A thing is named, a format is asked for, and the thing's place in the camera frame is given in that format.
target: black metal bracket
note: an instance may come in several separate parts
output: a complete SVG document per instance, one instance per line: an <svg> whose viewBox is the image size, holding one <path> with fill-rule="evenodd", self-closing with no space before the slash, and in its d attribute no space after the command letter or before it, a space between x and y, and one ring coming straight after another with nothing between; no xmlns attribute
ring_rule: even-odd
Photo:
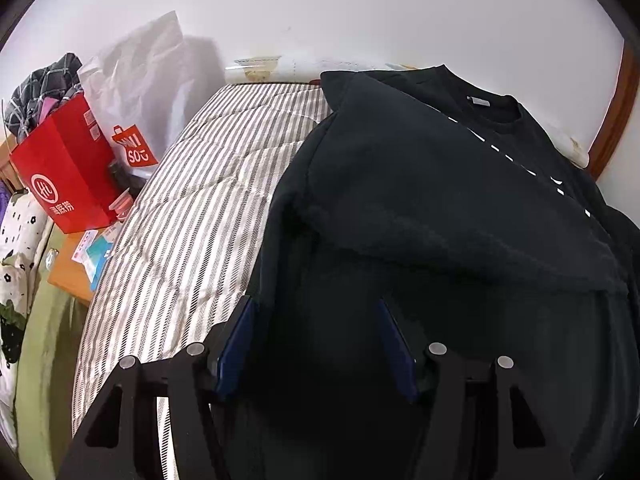
<svg viewBox="0 0 640 480"><path fill-rule="evenodd" d="M255 301L243 296L227 322L171 359L120 359L82 420L58 480L162 480L158 397L169 399L181 478L228 480L210 406L238 386L256 312Z"/></svg>
<svg viewBox="0 0 640 480"><path fill-rule="evenodd" d="M412 479L574 478L568 453L511 358L465 360L428 341L392 300L380 300L378 319L398 391L430 410Z"/></svg>
<svg viewBox="0 0 640 480"><path fill-rule="evenodd" d="M238 387L257 312L257 303L243 296L226 323L173 358L120 359L82 420L58 480L162 480L158 397L169 399L180 478L230 480L211 407ZM511 359L465 360L414 330L392 302L381 300L378 315L398 390L430 411L410 478L574 478Z"/></svg>

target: plaid clothing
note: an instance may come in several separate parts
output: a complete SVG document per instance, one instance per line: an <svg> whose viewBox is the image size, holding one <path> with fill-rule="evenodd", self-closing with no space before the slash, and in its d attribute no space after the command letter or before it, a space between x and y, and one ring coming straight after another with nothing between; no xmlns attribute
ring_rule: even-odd
<svg viewBox="0 0 640 480"><path fill-rule="evenodd" d="M4 124L22 142L38 126L45 97L61 101L51 111L82 90L78 69L82 63L76 54L67 53L59 61L31 73L14 90L6 110Z"/></svg>

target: black sweatshirt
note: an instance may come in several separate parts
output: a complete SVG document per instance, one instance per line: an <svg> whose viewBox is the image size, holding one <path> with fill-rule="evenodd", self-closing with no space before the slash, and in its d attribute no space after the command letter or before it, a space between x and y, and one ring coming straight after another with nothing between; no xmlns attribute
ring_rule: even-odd
<svg viewBox="0 0 640 480"><path fill-rule="evenodd" d="M510 96L444 67L322 88L334 113L276 188L248 289L264 343L225 420L232 478L404 478L425 420L383 355L384 295L464 357L513 358L597 478L638 406L638 230Z"/></svg>

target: red logo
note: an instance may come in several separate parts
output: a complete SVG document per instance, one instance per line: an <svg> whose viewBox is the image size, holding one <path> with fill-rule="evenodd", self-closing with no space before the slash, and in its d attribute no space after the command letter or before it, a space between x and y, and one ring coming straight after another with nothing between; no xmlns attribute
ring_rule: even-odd
<svg viewBox="0 0 640 480"><path fill-rule="evenodd" d="M31 177L31 187L45 202L55 204L58 201L58 190L46 176L36 173Z"/></svg>
<svg viewBox="0 0 640 480"><path fill-rule="evenodd" d="M124 131L121 126L114 126L113 132L115 135L111 136L111 139L124 147L127 162L132 168L144 168L158 163L154 154L151 153L145 137L142 136L135 124Z"/></svg>

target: green blanket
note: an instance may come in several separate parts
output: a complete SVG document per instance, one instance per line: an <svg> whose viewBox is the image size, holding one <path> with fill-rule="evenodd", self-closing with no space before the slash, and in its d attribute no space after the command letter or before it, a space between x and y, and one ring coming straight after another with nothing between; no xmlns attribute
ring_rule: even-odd
<svg viewBox="0 0 640 480"><path fill-rule="evenodd" d="M65 235L54 227L49 248ZM53 480L71 442L71 396L76 357L87 309L47 283L44 256L24 333L15 415L18 456L33 480Z"/></svg>

